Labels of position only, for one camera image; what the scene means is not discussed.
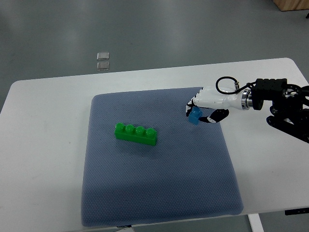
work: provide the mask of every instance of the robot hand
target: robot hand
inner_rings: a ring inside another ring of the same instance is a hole
[[[218,83],[222,79],[232,79],[235,90],[231,88],[219,89]],[[216,86],[206,86],[188,102],[186,116],[192,107],[212,108],[215,111],[208,117],[200,117],[202,122],[216,123],[228,116],[228,108],[240,110],[261,110],[263,101],[272,101],[267,123],[282,132],[309,143],[309,86],[299,87],[287,84],[287,79],[257,79],[239,88],[233,77],[221,77]]]
[[[232,88],[222,88],[225,93],[235,91]],[[202,122],[216,123],[226,118],[229,114],[228,108],[234,107],[240,110],[248,110],[250,107],[246,103],[249,99],[250,90],[246,89],[235,94],[223,94],[218,92],[215,86],[206,86],[188,102],[186,106],[186,116],[192,111],[192,107],[211,108],[215,111],[208,117],[200,117]]]

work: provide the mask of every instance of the blue toy block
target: blue toy block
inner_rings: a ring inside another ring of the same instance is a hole
[[[203,112],[198,107],[193,107],[191,113],[189,114],[189,122],[197,125],[199,122],[199,118],[202,117]]]

